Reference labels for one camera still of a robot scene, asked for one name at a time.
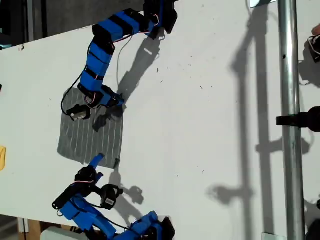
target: white tabletop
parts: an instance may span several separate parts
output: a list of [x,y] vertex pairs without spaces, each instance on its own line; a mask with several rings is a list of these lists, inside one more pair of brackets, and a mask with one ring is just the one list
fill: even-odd
[[[143,215],[171,216],[177,240],[286,236],[282,129],[275,121],[281,115],[277,7],[257,8],[248,24],[245,1],[177,2],[174,30],[126,104],[121,183],[141,188],[144,202],[125,199]],[[319,1],[298,1],[301,60],[319,9]],[[0,214],[72,223],[51,206],[82,168],[57,153],[60,102],[92,38],[87,27],[0,51],[0,145],[7,148]],[[104,84],[117,90],[117,74],[120,81],[131,69],[145,38],[135,35],[121,54],[128,40],[116,44]],[[307,65],[308,76],[315,66]],[[302,110],[319,105],[320,89],[301,87],[301,99]],[[302,136],[312,142],[308,130]],[[308,202],[319,194],[319,140],[315,134],[303,156]],[[98,170],[101,187],[112,170]],[[104,214],[125,224],[115,210]]]

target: silver metal pipe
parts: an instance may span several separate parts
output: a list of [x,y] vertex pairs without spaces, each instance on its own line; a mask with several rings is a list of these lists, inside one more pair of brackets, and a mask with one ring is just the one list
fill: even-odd
[[[282,116],[300,112],[296,0],[278,0]],[[282,127],[287,239],[305,240],[301,129]]]

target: yellow object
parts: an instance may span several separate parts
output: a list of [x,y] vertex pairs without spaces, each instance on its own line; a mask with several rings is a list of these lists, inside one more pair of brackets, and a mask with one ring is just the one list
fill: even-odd
[[6,165],[6,148],[0,146],[0,171],[5,168]]

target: gray fabric square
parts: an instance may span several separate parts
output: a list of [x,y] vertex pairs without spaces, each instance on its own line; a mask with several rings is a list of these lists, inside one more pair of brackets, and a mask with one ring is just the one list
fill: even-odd
[[[64,99],[63,109],[66,111],[76,104],[85,104],[84,95],[79,89],[72,88]],[[104,106],[92,109],[87,120],[72,121],[62,114],[57,152],[82,164],[88,164],[103,153],[105,158],[99,166],[113,169],[121,155],[123,124],[122,110],[120,117],[115,117]]]

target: white sticker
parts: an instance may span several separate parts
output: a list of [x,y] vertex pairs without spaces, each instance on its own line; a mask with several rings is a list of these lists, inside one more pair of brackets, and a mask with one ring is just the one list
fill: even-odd
[[111,199],[107,198],[105,201],[104,201],[106,204],[109,204],[109,205],[113,205],[115,203],[115,201],[112,201]]

